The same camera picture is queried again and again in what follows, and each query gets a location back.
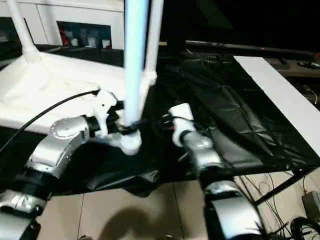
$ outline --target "white panel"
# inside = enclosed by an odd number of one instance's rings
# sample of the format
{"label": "white panel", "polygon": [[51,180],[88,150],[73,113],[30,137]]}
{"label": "white panel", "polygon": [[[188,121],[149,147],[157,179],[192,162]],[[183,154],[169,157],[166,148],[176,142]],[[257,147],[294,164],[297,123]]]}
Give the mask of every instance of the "white panel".
{"label": "white panel", "polygon": [[111,27],[113,49],[124,49],[124,14],[78,7],[37,5],[49,44],[62,45],[57,21],[107,25]]}
{"label": "white panel", "polygon": [[124,0],[17,0],[17,2],[124,12]]}
{"label": "white panel", "polygon": [[[35,44],[48,44],[40,16],[35,4],[19,3],[19,9],[26,20]],[[9,7],[5,1],[0,1],[0,17],[11,17]]]}
{"label": "white panel", "polygon": [[262,57],[235,59],[320,156],[320,111]]}

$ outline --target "metal rod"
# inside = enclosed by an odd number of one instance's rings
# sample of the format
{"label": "metal rod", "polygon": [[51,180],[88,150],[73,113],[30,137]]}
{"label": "metal rod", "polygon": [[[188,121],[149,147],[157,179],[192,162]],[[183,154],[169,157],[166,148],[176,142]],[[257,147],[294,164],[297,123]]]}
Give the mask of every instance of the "metal rod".
{"label": "metal rod", "polygon": [[146,61],[145,61],[145,70],[149,72],[155,72],[157,67],[163,8],[164,8],[164,0],[152,1],[148,44],[146,49]]}
{"label": "metal rod", "polygon": [[289,222],[287,221],[284,225],[282,225],[280,228],[278,228],[278,230],[272,232],[271,234],[277,234],[277,233],[280,232],[282,229],[284,229],[288,224],[289,224]]}
{"label": "metal rod", "polygon": [[130,126],[139,120],[140,85],[145,56],[147,0],[137,3],[125,1],[125,48],[124,48],[124,124]]}
{"label": "metal rod", "polygon": [[11,12],[15,30],[22,44],[22,53],[28,62],[38,62],[40,60],[38,50],[32,42],[25,19],[19,10],[17,0],[7,0],[6,2]]}
{"label": "metal rod", "polygon": [[309,168],[309,169],[302,169],[299,172],[295,173],[294,176],[290,177],[288,180],[281,183],[279,186],[268,192],[266,195],[260,197],[257,201],[255,201],[253,204],[255,206],[258,206],[262,204],[263,202],[267,201],[268,199],[272,198],[273,196],[277,195],[278,193],[282,192],[286,188],[290,187],[291,185],[298,182],[300,179],[302,179],[304,176],[310,174],[317,168]]}

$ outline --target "white shelf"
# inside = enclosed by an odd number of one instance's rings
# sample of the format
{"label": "white shelf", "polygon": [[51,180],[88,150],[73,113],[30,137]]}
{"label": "white shelf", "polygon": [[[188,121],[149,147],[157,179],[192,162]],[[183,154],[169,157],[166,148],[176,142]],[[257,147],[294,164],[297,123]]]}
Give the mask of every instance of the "white shelf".
{"label": "white shelf", "polygon": [[124,49],[124,14],[122,12],[68,6],[37,6],[48,43],[62,45],[58,21],[106,25],[111,28],[113,49]]}
{"label": "white shelf", "polygon": [[124,12],[124,0],[18,0],[18,3]]}
{"label": "white shelf", "polygon": [[[32,39],[35,44],[48,44],[44,29],[41,25],[40,16],[35,4],[21,3],[19,5]],[[0,0],[0,17],[11,18],[11,13],[6,2]]]}

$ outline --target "white pole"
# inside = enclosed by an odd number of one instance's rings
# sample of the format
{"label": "white pole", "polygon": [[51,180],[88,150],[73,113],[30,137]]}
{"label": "white pole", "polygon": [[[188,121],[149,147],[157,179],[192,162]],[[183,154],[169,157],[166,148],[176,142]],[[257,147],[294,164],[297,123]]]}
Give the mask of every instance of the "white pole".
{"label": "white pole", "polygon": [[140,82],[145,57],[148,0],[125,1],[124,124],[139,120]]}
{"label": "white pole", "polygon": [[147,72],[156,71],[163,8],[164,0],[152,0],[145,63]]}
{"label": "white pole", "polygon": [[25,19],[22,17],[16,0],[6,0],[11,11],[12,20],[22,44],[22,53],[28,62],[38,62],[39,54],[32,42]]}

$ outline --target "cabinet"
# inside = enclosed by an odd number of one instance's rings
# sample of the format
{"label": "cabinet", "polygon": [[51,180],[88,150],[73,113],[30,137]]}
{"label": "cabinet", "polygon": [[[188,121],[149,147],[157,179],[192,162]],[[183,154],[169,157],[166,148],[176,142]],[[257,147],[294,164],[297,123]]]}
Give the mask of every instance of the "cabinet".
{"label": "cabinet", "polygon": [[[35,44],[124,49],[122,0],[18,0]],[[0,0],[0,42],[19,40],[9,7]]]}
{"label": "cabinet", "polygon": [[81,7],[37,5],[51,45],[124,49],[124,13]]}
{"label": "cabinet", "polygon": [[[45,31],[35,4],[19,3],[19,9],[25,19],[32,40],[35,44],[48,44]],[[5,1],[0,1],[0,41],[18,41],[9,7]]]}

